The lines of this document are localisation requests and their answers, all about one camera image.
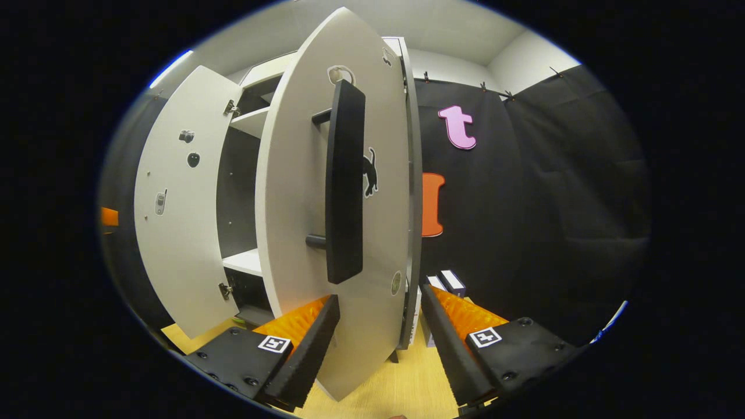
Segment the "orange object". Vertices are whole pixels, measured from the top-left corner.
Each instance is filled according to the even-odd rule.
[[[255,328],[253,331],[262,335],[272,335],[278,338],[286,338],[292,341],[292,352],[295,353],[297,346],[305,338],[305,334],[318,317],[323,305],[331,297],[326,295],[318,300],[310,302],[300,308],[292,310],[279,318],[275,318],[269,323]]]
[[[453,323],[458,338],[469,352],[471,352],[471,349],[466,344],[466,338],[468,338],[469,333],[509,323],[498,315],[482,309],[476,304],[464,300],[455,294],[445,292],[433,286],[430,287],[440,302],[440,305],[445,309],[450,322]]]
[[[105,226],[118,227],[119,211],[101,207],[101,222],[104,223]]]
[[[437,222],[437,208],[440,187],[444,184],[442,175],[422,173],[422,237],[435,237],[443,233],[443,226]]]

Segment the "door hinge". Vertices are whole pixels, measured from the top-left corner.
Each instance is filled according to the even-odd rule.
[[[233,112],[232,117],[235,118],[236,116],[241,116],[241,109],[237,106],[235,106],[235,103],[233,103],[232,99],[228,101],[228,104],[225,106],[225,111],[223,112],[223,115],[227,115],[228,113]]]
[[[227,285],[225,285],[223,283],[219,283],[218,284],[218,288],[220,289],[220,293],[223,295],[223,299],[228,300],[228,298],[229,298],[228,296],[232,292],[232,287],[231,286],[227,286]]]

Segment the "open cabinet door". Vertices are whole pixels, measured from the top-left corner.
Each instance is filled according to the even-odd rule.
[[[333,69],[345,73],[365,100],[364,155],[342,162],[367,166],[356,192],[362,271],[338,285],[329,282],[326,251],[305,242],[308,234],[334,234],[326,230],[330,124],[311,120],[335,101],[330,69],[331,78],[339,74]],[[267,296],[277,317],[324,295],[339,296],[341,319],[317,375],[335,400],[375,372],[401,335],[409,229],[405,106],[399,58],[369,25],[342,7],[295,54],[261,136],[256,235]],[[337,146],[350,140],[335,138]]]
[[[189,338],[238,312],[218,242],[218,168],[241,87],[203,66],[168,99],[142,150],[135,181],[140,257],[158,298]]]

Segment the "ceiling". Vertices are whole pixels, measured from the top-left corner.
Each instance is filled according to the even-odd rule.
[[[202,65],[230,75],[289,51],[334,10],[347,7],[381,36],[404,37],[407,47],[486,66],[525,30],[479,4],[463,0],[280,1],[240,19],[194,48]]]

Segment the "black door handle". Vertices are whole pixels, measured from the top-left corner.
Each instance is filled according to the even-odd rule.
[[[331,109],[311,117],[330,122],[326,155],[326,235],[308,234],[305,243],[326,249],[329,282],[342,283],[362,272],[362,171],[365,94],[350,82],[336,84]]]

